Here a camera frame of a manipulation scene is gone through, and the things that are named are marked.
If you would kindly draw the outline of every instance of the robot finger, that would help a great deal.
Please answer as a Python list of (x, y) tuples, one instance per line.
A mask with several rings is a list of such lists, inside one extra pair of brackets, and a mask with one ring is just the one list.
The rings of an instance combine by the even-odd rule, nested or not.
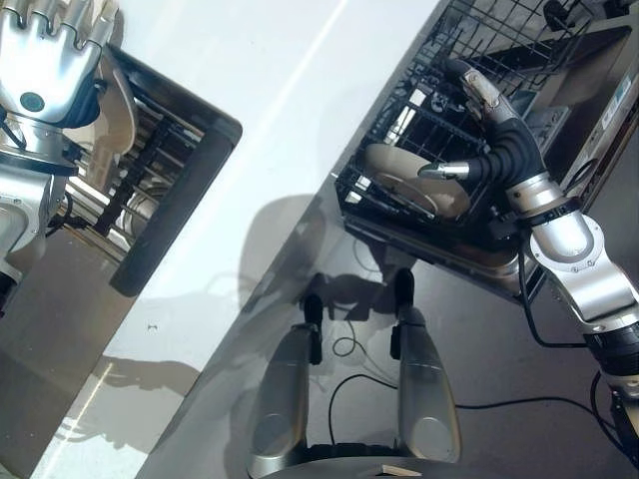
[(27, 23), (27, 10), (29, 8), (29, 0), (5, 0), (2, 9), (12, 10), (18, 14), (21, 26)]
[(62, 23), (76, 31), (76, 38), (88, 35), (93, 12), (93, 0), (72, 0), (67, 7)]
[(88, 40), (100, 47), (104, 47), (113, 33), (117, 13), (118, 3), (115, 0), (107, 0), (93, 24), (93, 30)]
[(56, 0), (36, 0), (33, 6), (30, 21), (37, 25), (40, 22), (36, 16), (39, 15), (44, 17), (47, 22), (47, 32), (51, 33), (57, 9), (58, 2)]

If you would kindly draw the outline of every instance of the black wire rack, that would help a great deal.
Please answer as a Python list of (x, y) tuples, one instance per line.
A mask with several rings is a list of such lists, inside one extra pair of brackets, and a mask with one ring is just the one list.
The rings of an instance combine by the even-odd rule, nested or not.
[(489, 186), (462, 185), (470, 209), (445, 220), (369, 178), (366, 147), (391, 145), (430, 162), (477, 156), (486, 148), (482, 131), (463, 93), (444, 78), (442, 61), (463, 59), (509, 98), (534, 98), (551, 75), (569, 64), (591, 21), (579, 0), (452, 0), (340, 172), (335, 187), (342, 211), (418, 230), (433, 225), (458, 230), (477, 220), (494, 206)]

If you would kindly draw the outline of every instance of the robotic hand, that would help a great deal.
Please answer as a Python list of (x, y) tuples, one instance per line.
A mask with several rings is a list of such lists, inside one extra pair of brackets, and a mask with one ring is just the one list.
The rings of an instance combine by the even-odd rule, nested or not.
[(0, 1), (0, 308), (44, 254), (44, 233), (76, 168), (63, 128), (100, 114), (94, 73), (114, 28), (107, 0)]
[(601, 227), (565, 197), (543, 165), (537, 145), (508, 101), (481, 73), (449, 60), (447, 74), (491, 146), (468, 162), (429, 165), (426, 178), (490, 181), (505, 189), (527, 231), (525, 248), (558, 284), (613, 396), (617, 431), (637, 461), (639, 433), (639, 294), (607, 256)]

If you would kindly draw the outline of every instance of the silver metal cylinder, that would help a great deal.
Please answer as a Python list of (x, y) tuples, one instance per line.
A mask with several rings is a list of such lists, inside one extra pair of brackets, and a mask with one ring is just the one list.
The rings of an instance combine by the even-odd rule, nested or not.
[(523, 217), (534, 217), (566, 202), (563, 192), (547, 172), (532, 177), (506, 191), (508, 201)]
[(0, 155), (36, 159), (59, 165), (67, 164), (62, 158), (64, 142), (62, 130), (59, 128), (12, 114), (7, 115), (5, 123), (27, 146), (24, 150), (19, 149), (13, 140), (0, 130)]
[(582, 261), (594, 249), (595, 238), (581, 212), (534, 227), (532, 235), (544, 255), (557, 262)]
[(416, 308), (404, 306), (398, 318), (401, 324), (399, 447), (415, 457), (457, 462), (461, 455), (459, 425), (437, 349)]
[(118, 14), (118, 3), (114, 0), (107, 0), (102, 7), (102, 11), (95, 23), (88, 40), (100, 47), (104, 47), (111, 38), (115, 27), (116, 15)]

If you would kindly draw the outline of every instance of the floor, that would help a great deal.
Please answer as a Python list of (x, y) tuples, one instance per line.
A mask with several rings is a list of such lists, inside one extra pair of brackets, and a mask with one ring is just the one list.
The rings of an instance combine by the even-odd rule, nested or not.
[[(610, 255), (635, 283), (637, 151), (635, 134), (591, 211), (607, 231)], [(346, 376), (368, 371), (396, 378), (397, 363), (388, 355), (392, 298), (377, 262), (381, 255), (386, 264), (414, 261), (390, 249), (376, 250), (373, 258), (366, 244), (342, 232), (329, 185), (309, 216), (311, 233), (300, 230), (291, 239), (263, 285), (262, 296), (249, 301), (139, 478), (246, 477), (244, 451), (253, 398), (278, 341), (301, 318), (292, 304), (316, 270), (330, 276), (335, 308), (334, 320), (325, 322), (324, 362), (312, 369), (309, 443), (328, 442), (328, 400)], [(316, 228), (322, 230), (320, 236)], [(64, 232), (57, 234), (0, 321), (0, 463), (20, 477), (28, 477), (35, 467), (131, 305), (108, 287), (113, 270), (85, 245)], [(541, 349), (531, 340), (518, 306), (422, 262), (413, 272), (416, 305), (428, 321), (458, 402), (551, 394), (587, 402), (596, 370), (588, 352)], [(574, 321), (551, 288), (544, 287), (533, 309), (546, 339), (578, 338)], [(352, 320), (367, 355), (360, 349), (344, 358), (331, 352), (337, 338), (349, 335), (345, 318)], [(342, 341), (335, 349), (347, 347)], [(601, 408), (606, 410), (608, 398), (603, 388), (600, 392)], [(394, 407), (393, 391), (367, 381), (350, 383), (335, 400), (336, 439), (390, 444)], [(468, 465), (516, 479), (635, 477), (595, 422), (570, 406), (540, 403), (462, 411), (459, 419), (462, 462)]]

